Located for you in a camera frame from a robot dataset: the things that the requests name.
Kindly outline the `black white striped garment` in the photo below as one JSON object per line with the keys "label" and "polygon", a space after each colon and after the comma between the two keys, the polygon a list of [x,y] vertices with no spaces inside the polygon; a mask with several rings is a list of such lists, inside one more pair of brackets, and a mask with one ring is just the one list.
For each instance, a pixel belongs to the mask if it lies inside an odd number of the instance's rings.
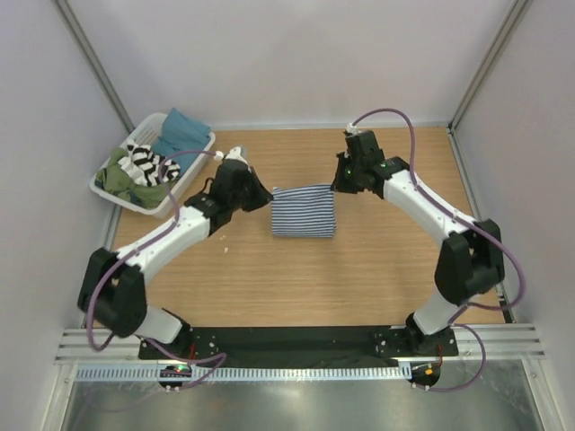
{"label": "black white striped garment", "polygon": [[150,145],[139,145],[129,139],[126,151],[118,165],[137,185],[154,187],[179,179],[180,165],[154,153]]}

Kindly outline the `blue white striped tank top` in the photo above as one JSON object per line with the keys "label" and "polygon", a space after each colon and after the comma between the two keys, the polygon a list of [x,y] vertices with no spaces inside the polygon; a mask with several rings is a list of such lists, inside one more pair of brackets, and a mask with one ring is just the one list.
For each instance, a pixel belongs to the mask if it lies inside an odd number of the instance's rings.
{"label": "blue white striped tank top", "polygon": [[274,188],[271,231],[279,237],[332,238],[337,230],[335,198],[328,183]]}

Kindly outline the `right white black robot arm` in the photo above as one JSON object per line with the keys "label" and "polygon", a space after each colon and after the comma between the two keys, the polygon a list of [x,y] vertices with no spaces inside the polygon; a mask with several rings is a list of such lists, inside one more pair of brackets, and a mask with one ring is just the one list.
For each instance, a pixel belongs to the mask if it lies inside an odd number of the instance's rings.
{"label": "right white black robot arm", "polygon": [[499,226],[459,214],[412,175],[402,158],[385,157],[373,131],[348,128],[344,135],[347,148],[337,155],[332,190],[374,193],[410,216],[438,245],[436,292],[408,316],[404,334],[411,353],[433,355],[449,324],[469,302],[504,278],[503,253],[494,245]]}

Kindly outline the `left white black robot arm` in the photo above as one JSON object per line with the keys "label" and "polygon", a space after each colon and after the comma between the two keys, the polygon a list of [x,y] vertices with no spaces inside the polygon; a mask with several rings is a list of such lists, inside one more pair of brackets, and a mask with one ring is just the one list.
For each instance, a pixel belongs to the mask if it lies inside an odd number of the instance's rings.
{"label": "left white black robot arm", "polygon": [[78,296],[89,341],[97,322],[113,336],[139,336],[159,342],[170,358],[184,357],[190,336],[176,315],[150,305],[146,285],[174,258],[228,224],[234,212],[267,206],[272,194],[253,167],[225,159],[204,188],[177,206],[174,216],[138,241],[116,251],[100,248],[88,262]]}

